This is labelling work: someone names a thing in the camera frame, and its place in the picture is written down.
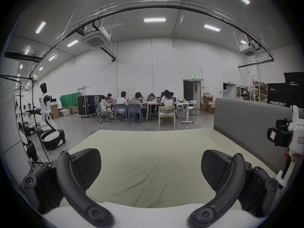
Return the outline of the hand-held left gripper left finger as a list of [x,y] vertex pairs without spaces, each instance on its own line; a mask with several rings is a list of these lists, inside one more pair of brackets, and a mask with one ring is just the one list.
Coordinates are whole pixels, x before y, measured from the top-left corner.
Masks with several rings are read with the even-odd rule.
[[74,154],[62,151],[50,165],[42,163],[26,175],[22,184],[29,204],[40,214],[60,207],[65,198],[91,225],[109,228],[114,225],[111,212],[86,194],[100,171],[99,150],[87,148]]

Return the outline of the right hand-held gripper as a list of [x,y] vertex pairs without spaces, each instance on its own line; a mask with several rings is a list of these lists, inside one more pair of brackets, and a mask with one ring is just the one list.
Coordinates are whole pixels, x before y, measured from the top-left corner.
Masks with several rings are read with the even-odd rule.
[[[267,139],[275,144],[289,148],[289,155],[299,154],[303,158],[304,154],[304,120],[299,117],[298,107],[292,107],[292,120],[288,118],[279,119],[276,121],[276,127],[271,127],[267,130]],[[279,182],[279,187],[288,187],[295,180],[293,175],[295,163],[291,162],[290,157],[284,166],[283,171],[279,171],[276,179]]]

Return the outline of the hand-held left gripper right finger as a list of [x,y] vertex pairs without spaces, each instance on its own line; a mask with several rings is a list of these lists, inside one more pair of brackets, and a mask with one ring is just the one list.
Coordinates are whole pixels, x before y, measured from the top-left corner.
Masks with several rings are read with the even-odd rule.
[[238,200],[241,209],[256,218],[271,213],[279,182],[261,167],[252,167],[241,153],[229,156],[218,150],[206,150],[201,171],[215,197],[188,217],[192,228],[205,228],[223,217]]

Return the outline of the person's right hand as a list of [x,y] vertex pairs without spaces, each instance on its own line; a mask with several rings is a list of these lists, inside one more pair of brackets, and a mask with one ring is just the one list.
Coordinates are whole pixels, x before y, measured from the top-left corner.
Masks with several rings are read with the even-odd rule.
[[303,158],[297,153],[292,154],[292,156],[290,156],[289,155],[289,148],[287,147],[285,149],[285,151],[283,152],[283,158],[284,158],[284,163],[285,164],[287,163],[288,157],[290,157],[291,162],[295,163],[294,170],[293,170],[293,175],[296,176],[298,174],[299,170],[301,169]]

